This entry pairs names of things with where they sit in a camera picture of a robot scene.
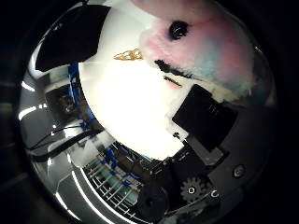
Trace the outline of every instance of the black gear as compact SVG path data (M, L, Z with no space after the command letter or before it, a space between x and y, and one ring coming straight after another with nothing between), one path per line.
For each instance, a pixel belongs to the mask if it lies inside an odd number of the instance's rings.
M180 187L180 194L184 201L191 203L206 194L209 188L210 184L203 179L196 177L187 178L187 180L183 182L183 186Z

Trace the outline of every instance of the plush toy eye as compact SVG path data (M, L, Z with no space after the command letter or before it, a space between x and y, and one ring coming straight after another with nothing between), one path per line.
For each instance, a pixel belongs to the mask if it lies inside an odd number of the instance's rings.
M174 21L169 27L169 36L172 40L178 40L186 35L188 23L185 21Z

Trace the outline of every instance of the pink plush toy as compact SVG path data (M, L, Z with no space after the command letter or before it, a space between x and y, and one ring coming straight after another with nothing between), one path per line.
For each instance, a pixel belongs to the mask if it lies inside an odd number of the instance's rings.
M239 25L208 0L133 0L159 18L140 38L146 60L164 72L203 79L247 96L256 84L253 47Z

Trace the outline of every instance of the dark background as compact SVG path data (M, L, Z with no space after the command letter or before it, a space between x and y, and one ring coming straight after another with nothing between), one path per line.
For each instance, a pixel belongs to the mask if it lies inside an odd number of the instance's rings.
M20 83L38 39L76 0L2 1L0 6L0 222L74 221L34 175L17 122ZM253 32L273 69L278 89L278 137L263 175L246 200L220 223L289 223L297 207L295 182L299 70L295 3L222 0ZM12 106L4 107L3 103Z

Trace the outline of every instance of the metal rack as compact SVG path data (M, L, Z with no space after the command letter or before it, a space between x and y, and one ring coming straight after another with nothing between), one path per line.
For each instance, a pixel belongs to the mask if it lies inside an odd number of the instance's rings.
M126 173L118 166L113 171L109 164L102 164L101 161L104 158L104 153L100 153L95 160L84 168L84 173L91 181L94 189L111 208L122 216L135 223L150 224L130 208L136 204L139 193L138 186L142 186L142 184L128 176L126 179L131 184L129 186L124 185L122 177Z

